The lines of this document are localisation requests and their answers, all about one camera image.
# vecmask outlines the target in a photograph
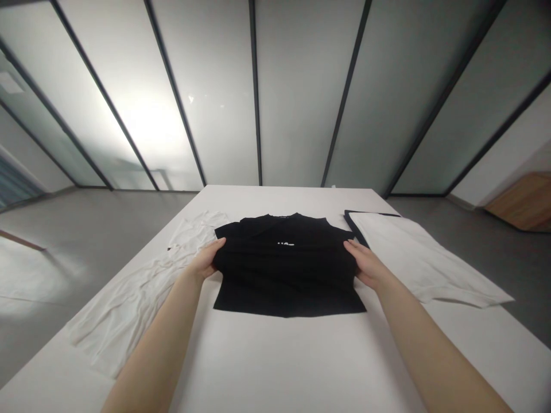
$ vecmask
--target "white table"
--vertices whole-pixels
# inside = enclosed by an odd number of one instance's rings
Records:
[[[369,189],[208,185],[121,271],[166,250],[183,218],[209,209],[230,220],[264,214],[327,217],[395,212]],[[172,412],[424,411],[375,294],[363,314],[276,318],[212,309],[221,276],[203,287]],[[551,351],[502,307],[431,302],[442,330],[516,412],[551,408]],[[113,380],[91,369],[61,330],[0,391],[0,411],[98,412]]]

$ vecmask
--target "gray floor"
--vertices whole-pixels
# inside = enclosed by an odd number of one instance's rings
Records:
[[[190,194],[78,190],[0,214],[0,387],[178,211]],[[439,198],[391,198],[517,301],[505,308],[551,348],[551,236],[514,230]]]
[[[0,388],[193,194],[77,190],[0,214]]]
[[[517,231],[442,198],[389,198],[401,215],[515,298],[503,307],[551,348],[551,234]]]

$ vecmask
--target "wooden furniture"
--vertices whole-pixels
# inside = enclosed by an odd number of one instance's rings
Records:
[[[551,173],[522,177],[485,210],[523,231],[551,232]]]

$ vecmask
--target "frosted glass wall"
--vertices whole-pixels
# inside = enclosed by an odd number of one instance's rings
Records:
[[[509,0],[394,193],[443,194],[551,68],[551,9]]]
[[[256,1],[264,185],[320,186],[363,5]]]
[[[258,185],[247,0],[153,1],[205,180]]]
[[[104,186],[99,176],[2,53],[0,53],[0,73],[8,73],[21,89],[18,93],[8,93],[0,87],[0,99],[67,173],[79,185]]]
[[[51,4],[1,8],[0,36],[112,186],[153,189]]]
[[[490,3],[372,2],[326,186],[385,191]]]
[[[60,4],[158,187],[200,190],[197,164],[143,1]]]

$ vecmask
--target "folded white cloth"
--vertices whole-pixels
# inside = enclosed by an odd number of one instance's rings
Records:
[[[164,303],[172,284],[193,257],[216,240],[226,214],[204,212],[184,220],[166,251],[137,271],[115,278],[70,320],[70,342],[102,373],[117,377]]]
[[[440,298],[484,308],[514,300],[419,224],[377,213],[350,213],[350,218],[371,250],[419,301]]]

